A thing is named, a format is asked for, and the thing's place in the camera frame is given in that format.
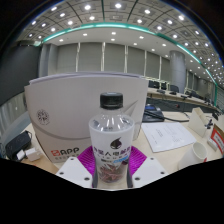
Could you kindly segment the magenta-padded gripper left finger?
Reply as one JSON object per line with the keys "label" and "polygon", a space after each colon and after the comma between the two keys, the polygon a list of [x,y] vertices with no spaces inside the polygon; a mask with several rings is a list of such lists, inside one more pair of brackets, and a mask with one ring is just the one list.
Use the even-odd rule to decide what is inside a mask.
{"label": "magenta-padded gripper left finger", "polygon": [[84,188],[96,188],[98,180],[92,147],[78,157],[69,157],[56,175]]}

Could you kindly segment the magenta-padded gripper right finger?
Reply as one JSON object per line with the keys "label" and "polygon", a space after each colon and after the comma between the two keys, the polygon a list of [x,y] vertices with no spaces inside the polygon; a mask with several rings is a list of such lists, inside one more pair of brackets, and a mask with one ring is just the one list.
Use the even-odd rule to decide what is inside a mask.
{"label": "magenta-padded gripper right finger", "polygon": [[165,168],[155,157],[147,157],[135,147],[131,148],[127,172],[127,186],[140,188],[167,175]]}

